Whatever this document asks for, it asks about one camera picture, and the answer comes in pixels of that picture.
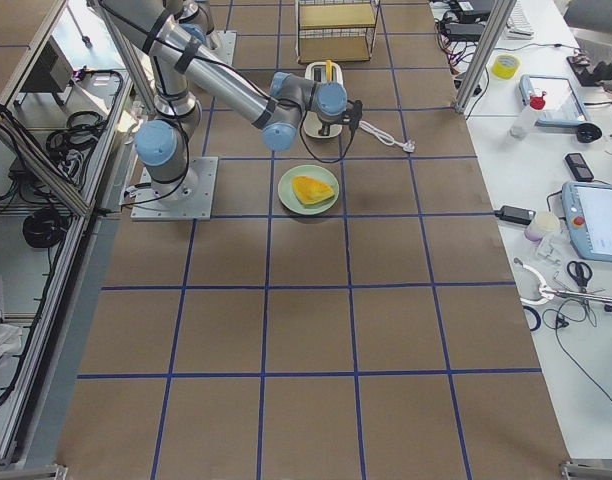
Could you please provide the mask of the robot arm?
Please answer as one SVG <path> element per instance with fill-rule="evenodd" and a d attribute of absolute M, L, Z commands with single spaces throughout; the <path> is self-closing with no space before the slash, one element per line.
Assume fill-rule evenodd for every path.
<path fill-rule="evenodd" d="M 262 133 L 272 151 L 289 149 L 307 113 L 326 124 L 345 124 L 350 115 L 345 88 L 290 73 L 274 74 L 262 91 L 214 52 L 214 22 L 207 3 L 195 1 L 103 1 L 101 9 L 130 42 L 146 54 L 156 85 L 156 120 L 138 133 L 136 148 L 157 199 L 175 201 L 196 182 L 188 141 L 201 108 L 190 93 L 194 83 L 226 103 Z"/>

